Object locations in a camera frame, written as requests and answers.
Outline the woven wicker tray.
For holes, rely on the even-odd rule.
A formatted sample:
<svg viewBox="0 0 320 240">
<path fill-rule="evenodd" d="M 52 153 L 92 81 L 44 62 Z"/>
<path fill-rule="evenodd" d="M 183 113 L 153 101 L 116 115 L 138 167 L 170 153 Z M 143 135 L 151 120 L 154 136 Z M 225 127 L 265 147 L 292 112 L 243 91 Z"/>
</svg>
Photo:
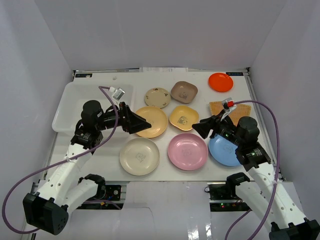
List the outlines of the woven wicker tray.
<svg viewBox="0 0 320 240">
<path fill-rule="evenodd" d="M 209 103 L 210 111 L 212 115 L 218 115 L 223 110 L 221 101 L 214 101 Z M 233 110 L 228 116 L 232 123 L 237 126 L 240 118 L 249 117 L 251 113 L 251 106 L 246 104 L 238 104 L 236 109 Z"/>
</svg>

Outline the yellow square dish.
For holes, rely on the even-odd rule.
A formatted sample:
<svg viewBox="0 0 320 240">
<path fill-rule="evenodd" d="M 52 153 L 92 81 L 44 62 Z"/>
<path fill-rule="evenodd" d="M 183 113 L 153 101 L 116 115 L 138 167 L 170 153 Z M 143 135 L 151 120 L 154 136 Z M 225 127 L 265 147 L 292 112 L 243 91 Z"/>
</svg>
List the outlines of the yellow square dish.
<svg viewBox="0 0 320 240">
<path fill-rule="evenodd" d="M 193 129 L 192 125 L 198 123 L 198 121 L 198 112 L 184 105 L 175 107 L 169 116 L 169 122 L 182 131 L 191 131 Z"/>
</svg>

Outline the yellow round plate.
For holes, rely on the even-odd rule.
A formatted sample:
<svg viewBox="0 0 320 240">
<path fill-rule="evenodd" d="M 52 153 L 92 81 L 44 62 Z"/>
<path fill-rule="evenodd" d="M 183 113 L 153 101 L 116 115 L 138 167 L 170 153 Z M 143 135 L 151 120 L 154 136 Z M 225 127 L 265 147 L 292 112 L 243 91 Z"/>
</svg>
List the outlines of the yellow round plate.
<svg viewBox="0 0 320 240">
<path fill-rule="evenodd" d="M 155 106 L 145 106 L 136 111 L 136 114 L 144 118 L 151 124 L 151 128 L 142 130 L 137 133 L 138 136 L 143 138 L 156 138 L 166 130 L 168 126 L 168 117 L 165 112 Z"/>
</svg>

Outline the blue round plate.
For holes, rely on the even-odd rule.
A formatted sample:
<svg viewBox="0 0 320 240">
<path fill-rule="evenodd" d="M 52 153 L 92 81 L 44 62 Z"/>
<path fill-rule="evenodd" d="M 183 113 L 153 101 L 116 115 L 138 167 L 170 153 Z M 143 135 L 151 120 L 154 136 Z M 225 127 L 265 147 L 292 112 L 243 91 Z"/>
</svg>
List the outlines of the blue round plate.
<svg viewBox="0 0 320 240">
<path fill-rule="evenodd" d="M 227 167 L 238 167 L 240 162 L 236 156 L 238 147 L 220 135 L 210 139 L 208 149 L 212 157 L 220 164 Z"/>
</svg>

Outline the pink round plate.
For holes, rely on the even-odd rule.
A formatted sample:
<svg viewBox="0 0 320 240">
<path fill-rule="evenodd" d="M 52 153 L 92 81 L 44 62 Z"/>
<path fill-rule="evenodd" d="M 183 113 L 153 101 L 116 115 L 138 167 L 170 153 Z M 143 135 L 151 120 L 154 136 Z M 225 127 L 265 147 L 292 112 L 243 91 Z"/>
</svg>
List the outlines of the pink round plate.
<svg viewBox="0 0 320 240">
<path fill-rule="evenodd" d="M 167 148 L 173 165 L 184 171 L 202 168 L 208 160 L 209 150 L 204 140 L 193 133 L 181 133 L 171 139 Z"/>
</svg>

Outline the cream white round plate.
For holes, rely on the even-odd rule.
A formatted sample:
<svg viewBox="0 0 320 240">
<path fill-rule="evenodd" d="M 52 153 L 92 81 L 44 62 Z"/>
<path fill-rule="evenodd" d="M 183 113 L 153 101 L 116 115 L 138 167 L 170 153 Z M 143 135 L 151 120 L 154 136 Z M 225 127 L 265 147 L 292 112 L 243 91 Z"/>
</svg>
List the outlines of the cream white round plate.
<svg viewBox="0 0 320 240">
<path fill-rule="evenodd" d="M 150 139 L 138 137 L 128 141 L 119 153 L 122 168 L 134 176 L 153 172 L 160 162 L 160 151 Z"/>
</svg>

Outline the small beige floral plate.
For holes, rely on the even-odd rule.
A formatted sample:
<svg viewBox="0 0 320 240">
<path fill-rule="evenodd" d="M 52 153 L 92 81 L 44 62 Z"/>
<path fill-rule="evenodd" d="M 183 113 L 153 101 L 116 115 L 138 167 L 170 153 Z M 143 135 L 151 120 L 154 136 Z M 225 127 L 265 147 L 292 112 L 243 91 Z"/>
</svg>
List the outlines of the small beige floral plate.
<svg viewBox="0 0 320 240">
<path fill-rule="evenodd" d="M 170 93 L 161 87 L 156 87 L 148 90 L 144 96 L 144 102 L 148 106 L 164 108 L 171 102 Z"/>
</svg>

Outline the brown square dish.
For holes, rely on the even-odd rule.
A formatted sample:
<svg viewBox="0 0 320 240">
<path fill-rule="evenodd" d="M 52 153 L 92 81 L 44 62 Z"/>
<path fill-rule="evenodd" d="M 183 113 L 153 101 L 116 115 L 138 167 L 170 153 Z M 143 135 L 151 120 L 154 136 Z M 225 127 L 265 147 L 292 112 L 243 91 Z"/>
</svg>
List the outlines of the brown square dish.
<svg viewBox="0 0 320 240">
<path fill-rule="evenodd" d="M 178 81 L 171 89 L 171 97 L 182 103 L 189 104 L 191 103 L 198 93 L 198 88 L 186 81 Z"/>
</svg>

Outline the orange round plate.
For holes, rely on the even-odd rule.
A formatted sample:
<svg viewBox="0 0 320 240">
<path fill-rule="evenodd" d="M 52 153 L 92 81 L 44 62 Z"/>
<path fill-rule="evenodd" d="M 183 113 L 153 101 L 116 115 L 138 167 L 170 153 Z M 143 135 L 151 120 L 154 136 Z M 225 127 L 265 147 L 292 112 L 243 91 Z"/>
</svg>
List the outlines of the orange round plate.
<svg viewBox="0 0 320 240">
<path fill-rule="evenodd" d="M 216 72 L 208 78 L 208 84 L 214 91 L 225 93 L 233 88 L 234 81 L 226 73 Z"/>
</svg>

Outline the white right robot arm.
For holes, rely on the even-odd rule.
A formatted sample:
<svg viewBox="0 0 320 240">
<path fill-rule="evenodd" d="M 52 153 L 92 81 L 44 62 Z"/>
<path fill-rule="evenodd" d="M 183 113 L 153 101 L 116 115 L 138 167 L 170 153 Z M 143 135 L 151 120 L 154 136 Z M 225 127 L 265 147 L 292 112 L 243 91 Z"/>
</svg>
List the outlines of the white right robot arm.
<svg viewBox="0 0 320 240">
<path fill-rule="evenodd" d="M 256 231 L 265 227 L 271 240 L 315 240 L 320 225 L 297 207 L 278 178 L 267 152 L 258 142 L 257 121 L 241 117 L 234 125 L 229 117 L 211 116 L 193 124 L 202 138 L 218 135 L 237 146 L 235 154 L 245 172 L 227 177 L 226 195 L 244 200 L 260 219 Z"/>
</svg>

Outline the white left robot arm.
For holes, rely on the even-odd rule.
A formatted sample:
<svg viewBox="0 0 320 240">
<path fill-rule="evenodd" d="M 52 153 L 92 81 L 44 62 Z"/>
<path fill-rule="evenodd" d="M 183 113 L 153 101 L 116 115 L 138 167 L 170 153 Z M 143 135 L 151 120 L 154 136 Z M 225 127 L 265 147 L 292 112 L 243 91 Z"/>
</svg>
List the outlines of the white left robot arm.
<svg viewBox="0 0 320 240">
<path fill-rule="evenodd" d="M 151 126 L 124 102 L 115 109 L 103 111 L 99 101 L 87 101 L 82 107 L 81 119 L 76 125 L 64 162 L 36 193 L 28 193 L 24 197 L 22 204 L 26 222 L 50 234 L 60 234 L 74 210 L 90 198 L 99 200 L 105 196 L 106 181 L 102 176 L 88 174 L 76 179 L 102 142 L 102 131 L 122 127 L 124 132 L 134 134 Z"/>
</svg>

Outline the white plastic bin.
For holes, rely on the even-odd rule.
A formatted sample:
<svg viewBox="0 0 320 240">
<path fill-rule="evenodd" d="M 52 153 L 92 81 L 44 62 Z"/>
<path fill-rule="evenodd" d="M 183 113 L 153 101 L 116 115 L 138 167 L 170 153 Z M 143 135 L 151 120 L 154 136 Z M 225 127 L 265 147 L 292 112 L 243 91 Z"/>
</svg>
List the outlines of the white plastic bin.
<svg viewBox="0 0 320 240">
<path fill-rule="evenodd" d="M 105 82 L 81 82 L 74 81 L 68 83 L 64 88 L 61 100 L 56 110 L 52 129 L 57 133 L 64 133 L 69 136 L 74 135 L 77 122 L 81 119 L 83 105 L 90 100 L 99 101 L 105 111 L 111 106 L 107 97 L 101 92 L 99 86 L 121 88 L 125 91 L 120 101 L 129 105 L 133 109 L 135 90 L 133 85 L 125 83 L 105 83 Z"/>
</svg>

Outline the papers at back edge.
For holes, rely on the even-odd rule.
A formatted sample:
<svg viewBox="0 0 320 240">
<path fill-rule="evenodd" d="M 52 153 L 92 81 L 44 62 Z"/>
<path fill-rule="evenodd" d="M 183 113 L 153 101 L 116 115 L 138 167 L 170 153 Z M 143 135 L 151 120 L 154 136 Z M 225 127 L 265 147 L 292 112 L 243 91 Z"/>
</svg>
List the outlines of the papers at back edge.
<svg viewBox="0 0 320 240">
<path fill-rule="evenodd" d="M 153 73 L 185 73 L 189 72 L 188 67 L 140 67 L 139 68 L 140 73 L 147 73 L 147 72 L 153 72 Z"/>
</svg>

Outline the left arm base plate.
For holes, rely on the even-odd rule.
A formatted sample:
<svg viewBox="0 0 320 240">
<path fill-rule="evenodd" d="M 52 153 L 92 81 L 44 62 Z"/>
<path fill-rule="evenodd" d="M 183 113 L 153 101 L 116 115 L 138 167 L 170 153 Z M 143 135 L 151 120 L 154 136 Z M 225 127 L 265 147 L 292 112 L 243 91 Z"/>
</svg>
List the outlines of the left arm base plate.
<svg viewBox="0 0 320 240">
<path fill-rule="evenodd" d="M 121 210 L 124 205 L 121 185 L 106 185 L 100 197 L 91 197 L 78 207 L 80 210 Z"/>
</svg>

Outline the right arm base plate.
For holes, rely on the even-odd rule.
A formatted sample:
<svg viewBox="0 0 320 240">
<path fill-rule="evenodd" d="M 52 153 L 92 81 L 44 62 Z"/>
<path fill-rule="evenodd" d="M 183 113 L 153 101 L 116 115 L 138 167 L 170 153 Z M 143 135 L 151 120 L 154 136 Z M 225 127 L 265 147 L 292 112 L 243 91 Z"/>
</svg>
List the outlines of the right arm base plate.
<svg viewBox="0 0 320 240">
<path fill-rule="evenodd" d="M 210 211 L 213 212 L 246 212 L 250 208 L 239 197 L 232 196 L 224 182 L 212 182 L 204 188 L 209 194 Z"/>
</svg>

